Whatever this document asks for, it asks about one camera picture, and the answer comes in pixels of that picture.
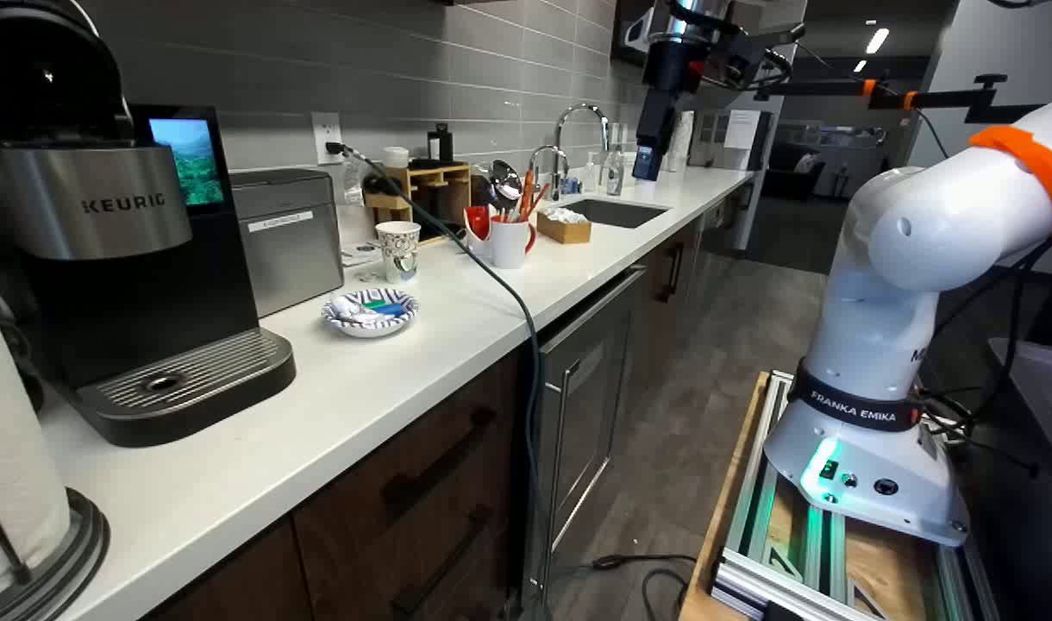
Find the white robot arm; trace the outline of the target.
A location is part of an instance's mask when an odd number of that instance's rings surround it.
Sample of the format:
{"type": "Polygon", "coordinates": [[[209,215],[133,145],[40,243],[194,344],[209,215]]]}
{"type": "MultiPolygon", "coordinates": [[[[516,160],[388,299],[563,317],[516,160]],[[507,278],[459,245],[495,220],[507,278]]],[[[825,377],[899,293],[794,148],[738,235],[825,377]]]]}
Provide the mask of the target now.
{"type": "Polygon", "coordinates": [[[820,322],[768,466],[820,511],[936,544],[970,515],[914,402],[938,295],[1052,245],[1052,102],[991,125],[928,170],[866,178],[843,220],[820,322]]]}

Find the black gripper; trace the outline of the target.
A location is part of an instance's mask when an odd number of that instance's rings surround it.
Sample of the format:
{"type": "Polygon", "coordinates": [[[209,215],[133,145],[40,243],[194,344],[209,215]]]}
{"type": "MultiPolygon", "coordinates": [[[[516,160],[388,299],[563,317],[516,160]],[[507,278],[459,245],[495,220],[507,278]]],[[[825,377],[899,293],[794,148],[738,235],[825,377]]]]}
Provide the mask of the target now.
{"type": "Polygon", "coordinates": [[[669,153],[669,138],[676,128],[676,102],[684,92],[694,92],[699,85],[708,61],[703,41],[680,41],[661,37],[648,49],[644,61],[644,102],[637,114],[637,153],[634,153],[634,177],[656,178],[661,170],[661,160],[669,153]]]}

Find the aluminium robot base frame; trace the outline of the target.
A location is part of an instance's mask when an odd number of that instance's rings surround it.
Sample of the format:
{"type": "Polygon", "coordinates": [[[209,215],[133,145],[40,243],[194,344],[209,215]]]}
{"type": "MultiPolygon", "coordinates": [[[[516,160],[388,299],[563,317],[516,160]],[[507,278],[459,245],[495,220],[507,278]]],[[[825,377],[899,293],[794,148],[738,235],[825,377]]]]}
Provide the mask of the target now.
{"type": "Polygon", "coordinates": [[[791,377],[759,373],[680,621],[999,621],[971,544],[938,547],[810,508],[762,459],[791,377]]]}

